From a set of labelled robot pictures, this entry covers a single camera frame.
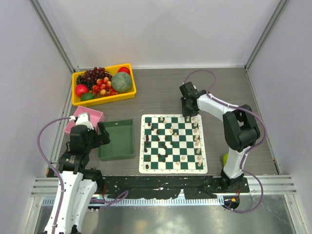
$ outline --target white wall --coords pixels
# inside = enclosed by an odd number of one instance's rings
[[[245,65],[278,0],[40,0],[73,64]]]
[[[282,172],[291,174],[312,226],[312,1],[292,0],[250,69]]]
[[[60,116],[70,72],[27,0],[0,1],[0,233],[22,233],[41,127]],[[55,128],[42,138],[50,151]]]

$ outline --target green melon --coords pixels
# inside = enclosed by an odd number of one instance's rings
[[[126,93],[131,89],[132,79],[126,72],[118,72],[112,78],[112,86],[118,93]]]

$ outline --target pink box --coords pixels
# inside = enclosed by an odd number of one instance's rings
[[[95,128],[96,132],[98,132],[98,122],[104,122],[105,121],[105,116],[104,116],[103,112],[95,111],[95,110],[89,109],[87,107],[79,106],[77,108],[77,110],[75,111],[74,116],[78,117],[79,114],[85,113],[85,112],[89,113],[90,121],[91,121],[93,127]],[[66,126],[66,128],[64,129],[64,132],[69,136],[70,131],[71,131],[72,127],[74,127],[74,126],[75,126],[75,122],[70,121],[68,123],[68,125]]]

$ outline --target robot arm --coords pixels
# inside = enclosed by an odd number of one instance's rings
[[[64,183],[64,191],[58,185],[55,203],[49,221],[43,234],[79,234],[82,221],[92,195],[97,189],[104,187],[104,180],[101,171],[86,170],[89,162],[89,153],[93,148],[109,144],[109,134],[106,132],[103,122],[99,122],[98,128],[101,135],[98,135],[90,122],[88,113],[82,113],[78,118],[70,120],[76,122],[71,129],[70,141],[67,143],[66,152],[59,158],[59,172]],[[57,225],[54,227],[55,216],[58,216]]]
[[[180,86],[180,90],[183,95],[181,102],[184,116],[195,116],[199,110],[202,110],[223,121],[229,154],[227,163],[221,171],[221,177],[224,179],[225,186],[238,182],[243,177],[241,169],[247,158],[246,151],[260,137],[255,118],[244,111],[235,109],[234,107],[238,107],[237,105],[224,102],[212,94],[208,96],[205,90],[197,91],[191,82]],[[248,105],[243,105],[241,108],[251,111]]]

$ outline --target green and white chessboard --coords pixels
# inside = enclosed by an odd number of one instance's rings
[[[196,135],[199,144],[196,146]],[[139,172],[143,174],[205,174],[208,171],[201,115],[143,115]]]

